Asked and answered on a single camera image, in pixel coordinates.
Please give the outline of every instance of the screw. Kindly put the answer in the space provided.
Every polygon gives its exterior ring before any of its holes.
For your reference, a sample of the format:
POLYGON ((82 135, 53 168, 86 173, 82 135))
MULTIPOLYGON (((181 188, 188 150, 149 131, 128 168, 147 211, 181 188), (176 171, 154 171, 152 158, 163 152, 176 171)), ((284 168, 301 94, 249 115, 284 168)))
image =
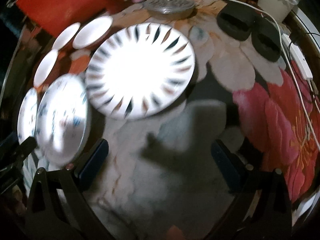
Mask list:
POLYGON ((73 163, 68 163, 66 166, 65 166, 65 169, 67 170, 67 171, 70 171, 70 170, 72 170, 74 168, 74 164, 73 163))
POLYGON ((248 170, 248 171, 252 171, 253 170, 253 166, 251 164, 247 164, 245 166, 245 168, 248 170))
POLYGON ((279 168, 276 168, 276 174, 278 174, 278 175, 281 175, 281 174, 282 174, 282 171, 281 171, 281 169, 279 169, 279 168))
POLYGON ((41 167, 37 170, 37 174, 41 174, 43 171, 44 171, 44 168, 41 167))

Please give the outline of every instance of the pink flower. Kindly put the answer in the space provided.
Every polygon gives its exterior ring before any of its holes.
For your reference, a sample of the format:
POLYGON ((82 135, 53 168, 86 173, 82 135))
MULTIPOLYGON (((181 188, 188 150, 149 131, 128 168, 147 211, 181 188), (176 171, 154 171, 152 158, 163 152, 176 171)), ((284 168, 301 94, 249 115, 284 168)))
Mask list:
MULTIPOLYGON (((233 93, 239 107, 241 129, 255 148, 264 153, 262 170, 281 168, 292 202, 311 186, 318 149, 305 118, 291 77, 281 71, 282 86, 268 83, 268 92, 258 83, 251 90, 233 93)), ((308 84, 298 80, 306 110, 319 138, 320 114, 312 106, 308 84)))

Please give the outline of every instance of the white power strip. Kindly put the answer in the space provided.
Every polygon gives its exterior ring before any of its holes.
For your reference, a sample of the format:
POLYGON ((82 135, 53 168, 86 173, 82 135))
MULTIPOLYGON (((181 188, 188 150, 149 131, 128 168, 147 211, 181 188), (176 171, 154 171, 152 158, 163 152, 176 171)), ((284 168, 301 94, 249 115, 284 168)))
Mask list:
MULTIPOLYGON (((282 38, 283 45, 285 46, 286 49, 288 49, 291 43, 291 39, 287 34, 284 34, 284 33, 282 34, 281 38, 282 38)), ((290 54, 292 55, 292 58, 294 59, 294 61, 297 63, 297 66, 301 72, 303 79, 311 80, 313 78, 311 70, 300 48, 297 45, 294 45, 292 43, 290 46, 290 54)))

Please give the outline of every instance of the large white plate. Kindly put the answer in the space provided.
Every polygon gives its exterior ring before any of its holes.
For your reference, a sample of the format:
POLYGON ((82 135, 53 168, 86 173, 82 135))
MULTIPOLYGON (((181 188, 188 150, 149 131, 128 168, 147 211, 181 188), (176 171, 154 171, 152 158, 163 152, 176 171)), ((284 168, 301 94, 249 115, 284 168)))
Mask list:
POLYGON ((65 74, 44 94, 36 119, 36 140, 49 161, 65 165, 77 156, 88 139, 90 105, 82 80, 65 74))
POLYGON ((136 119, 158 113, 187 87, 195 68, 188 39, 167 25, 130 26, 106 40, 93 55, 85 82, 101 113, 136 119))
POLYGON ((29 136, 33 136, 36 127, 37 116, 37 91, 31 88, 25 95, 18 116, 18 141, 21 144, 29 136))

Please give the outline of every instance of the floral tablecloth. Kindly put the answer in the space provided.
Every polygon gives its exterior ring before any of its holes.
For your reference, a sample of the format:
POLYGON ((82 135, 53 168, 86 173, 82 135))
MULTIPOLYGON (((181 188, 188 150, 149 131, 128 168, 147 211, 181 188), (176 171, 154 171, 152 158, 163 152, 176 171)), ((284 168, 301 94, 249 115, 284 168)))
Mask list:
MULTIPOLYGON (((163 239, 172 225, 187 239, 210 231, 234 198, 211 157, 217 138, 237 153, 247 137, 263 154, 261 169, 282 169, 292 202, 308 191, 315 176, 318 150, 283 59, 268 62, 251 38, 239 42, 223 33, 216 16, 225 2, 195 1, 196 15, 185 20, 159 21, 141 4, 113 16, 117 28, 171 25, 189 38, 196 54, 190 85, 161 113, 121 121, 93 112, 89 140, 102 136, 110 153, 84 196, 117 239, 163 239), (229 111, 234 108, 236 118, 229 111)), ((298 82, 318 135, 319 114, 307 84, 298 82)), ((54 169, 38 157, 38 167, 54 169)), ((35 169, 28 159, 27 187, 35 169)))

